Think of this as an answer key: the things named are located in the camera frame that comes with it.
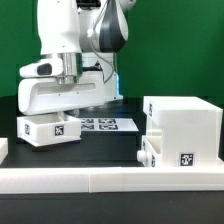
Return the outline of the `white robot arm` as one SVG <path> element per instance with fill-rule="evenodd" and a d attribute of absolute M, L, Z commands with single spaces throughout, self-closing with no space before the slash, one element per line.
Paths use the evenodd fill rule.
<path fill-rule="evenodd" d="M 20 69 L 19 110 L 37 115 L 104 104 L 108 54 L 128 40 L 136 0 L 37 0 L 41 59 Z"/>

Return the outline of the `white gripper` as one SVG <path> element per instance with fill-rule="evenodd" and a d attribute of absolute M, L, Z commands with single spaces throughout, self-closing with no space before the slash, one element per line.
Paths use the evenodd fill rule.
<path fill-rule="evenodd" d="M 59 84 L 56 78 L 24 79 L 19 84 L 18 107 L 25 115 L 68 111 L 105 103 L 103 74 L 85 72 L 77 83 Z"/>

